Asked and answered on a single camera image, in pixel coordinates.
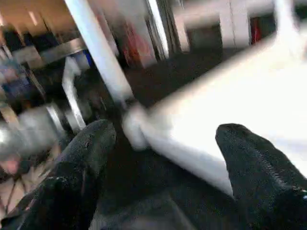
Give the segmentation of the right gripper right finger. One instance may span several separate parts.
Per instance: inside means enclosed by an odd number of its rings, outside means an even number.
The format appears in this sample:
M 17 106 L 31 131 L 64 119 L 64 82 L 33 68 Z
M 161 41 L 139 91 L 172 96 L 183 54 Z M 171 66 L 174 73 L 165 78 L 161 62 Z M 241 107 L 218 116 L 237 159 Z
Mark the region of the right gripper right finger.
M 285 154 L 239 124 L 219 125 L 215 140 L 252 230 L 307 228 L 307 179 Z

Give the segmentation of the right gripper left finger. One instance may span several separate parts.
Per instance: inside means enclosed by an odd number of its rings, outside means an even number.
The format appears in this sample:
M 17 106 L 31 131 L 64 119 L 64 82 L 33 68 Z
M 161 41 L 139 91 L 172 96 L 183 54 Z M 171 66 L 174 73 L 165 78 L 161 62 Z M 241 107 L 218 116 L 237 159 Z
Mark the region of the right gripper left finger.
M 69 143 L 46 177 L 2 220 L 4 230 L 87 230 L 116 131 L 97 120 Z

